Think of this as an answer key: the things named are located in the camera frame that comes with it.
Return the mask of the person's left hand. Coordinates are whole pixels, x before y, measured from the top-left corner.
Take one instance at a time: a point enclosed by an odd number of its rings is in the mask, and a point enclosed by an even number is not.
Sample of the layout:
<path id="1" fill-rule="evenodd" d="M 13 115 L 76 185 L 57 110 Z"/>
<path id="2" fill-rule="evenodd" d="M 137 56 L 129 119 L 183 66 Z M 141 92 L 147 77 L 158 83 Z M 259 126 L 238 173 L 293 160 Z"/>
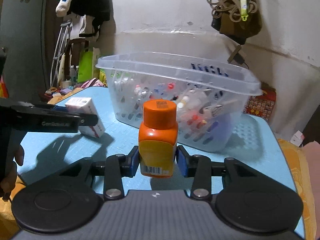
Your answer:
<path id="1" fill-rule="evenodd" d="M 22 166 L 24 162 L 24 149 L 20 145 L 18 150 L 14 152 L 14 160 L 12 161 L 12 166 L 8 175 L 1 181 L 1 189 L 4 192 L 2 197 L 5 202 L 10 198 L 12 190 L 15 188 L 16 178 L 17 178 L 17 165 Z"/>

